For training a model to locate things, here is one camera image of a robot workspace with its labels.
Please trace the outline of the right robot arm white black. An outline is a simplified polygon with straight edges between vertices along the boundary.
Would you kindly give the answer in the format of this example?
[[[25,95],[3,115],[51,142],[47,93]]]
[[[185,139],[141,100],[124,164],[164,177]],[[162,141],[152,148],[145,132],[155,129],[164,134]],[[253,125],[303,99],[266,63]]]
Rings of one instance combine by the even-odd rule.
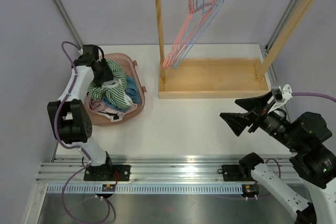
[[[323,142],[332,137],[321,114],[305,112],[290,123],[280,116],[281,106],[292,95],[268,92],[255,98],[235,100],[245,113],[220,113],[236,136],[262,129],[294,153],[289,161],[304,182],[311,199],[306,200],[276,176],[256,153],[238,162],[244,180],[263,185],[291,214],[295,223],[335,223],[335,155]]]

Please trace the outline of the teal blue tank top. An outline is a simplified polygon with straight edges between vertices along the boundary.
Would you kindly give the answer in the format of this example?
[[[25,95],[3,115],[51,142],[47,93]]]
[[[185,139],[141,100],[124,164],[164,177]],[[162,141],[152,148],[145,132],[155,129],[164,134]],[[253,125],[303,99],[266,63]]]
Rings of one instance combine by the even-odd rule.
[[[124,109],[135,103],[141,104],[141,96],[138,86],[133,77],[126,76],[127,88],[124,92],[121,92],[121,85],[114,86],[109,89],[106,95],[102,98],[106,104],[113,104],[118,108]]]

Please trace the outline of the black white striped tank top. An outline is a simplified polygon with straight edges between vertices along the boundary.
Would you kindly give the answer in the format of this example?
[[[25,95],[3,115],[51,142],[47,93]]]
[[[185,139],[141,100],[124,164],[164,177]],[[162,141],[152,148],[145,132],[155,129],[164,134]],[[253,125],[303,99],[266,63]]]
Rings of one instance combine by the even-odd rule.
[[[110,108],[107,108],[105,110],[102,111],[93,111],[93,113],[104,116],[106,118],[108,118],[111,122],[119,122],[122,121],[125,113],[121,112],[121,111],[116,111]]]

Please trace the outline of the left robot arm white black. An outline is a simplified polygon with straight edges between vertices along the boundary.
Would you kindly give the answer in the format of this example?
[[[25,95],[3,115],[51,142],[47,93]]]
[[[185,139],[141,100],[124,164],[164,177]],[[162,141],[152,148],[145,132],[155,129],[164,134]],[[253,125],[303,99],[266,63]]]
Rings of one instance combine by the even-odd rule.
[[[85,180],[107,181],[113,176],[109,154],[92,137],[92,123],[84,105],[90,84],[101,87],[114,80],[102,49],[84,45],[81,55],[71,61],[71,77],[57,101],[47,111],[55,139],[68,150],[77,149],[86,159]]]

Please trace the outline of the green white striped tank top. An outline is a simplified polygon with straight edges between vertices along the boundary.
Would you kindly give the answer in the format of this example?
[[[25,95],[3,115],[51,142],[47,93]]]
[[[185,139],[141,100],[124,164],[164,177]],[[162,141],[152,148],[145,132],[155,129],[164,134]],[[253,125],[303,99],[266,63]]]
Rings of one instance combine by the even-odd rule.
[[[127,75],[122,67],[114,60],[104,60],[113,74],[113,80],[108,84],[97,86],[93,82],[89,85],[88,93],[94,100],[106,98],[109,103],[119,109],[127,109],[132,105],[132,99],[126,94]]]

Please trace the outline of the red white striped tank top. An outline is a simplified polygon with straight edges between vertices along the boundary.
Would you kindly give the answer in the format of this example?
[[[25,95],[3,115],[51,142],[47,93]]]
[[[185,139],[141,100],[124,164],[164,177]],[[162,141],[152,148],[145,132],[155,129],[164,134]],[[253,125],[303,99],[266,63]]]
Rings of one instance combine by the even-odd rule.
[[[121,112],[125,113],[125,115],[135,111],[138,108],[138,105],[135,104],[135,103],[131,104],[129,107],[124,108],[124,109],[118,108],[113,104],[106,104],[106,105],[107,105],[107,108],[110,108],[110,109],[113,109],[113,110],[116,110],[116,111],[121,111]]]

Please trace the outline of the mauve pink tank top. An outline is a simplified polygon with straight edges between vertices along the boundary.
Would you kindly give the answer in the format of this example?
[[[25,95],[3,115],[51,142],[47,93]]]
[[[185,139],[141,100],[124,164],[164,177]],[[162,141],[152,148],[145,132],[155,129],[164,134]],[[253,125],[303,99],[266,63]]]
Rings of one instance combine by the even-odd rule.
[[[92,98],[88,99],[89,109],[91,111],[104,111],[107,108],[107,105],[102,100],[94,100]]]

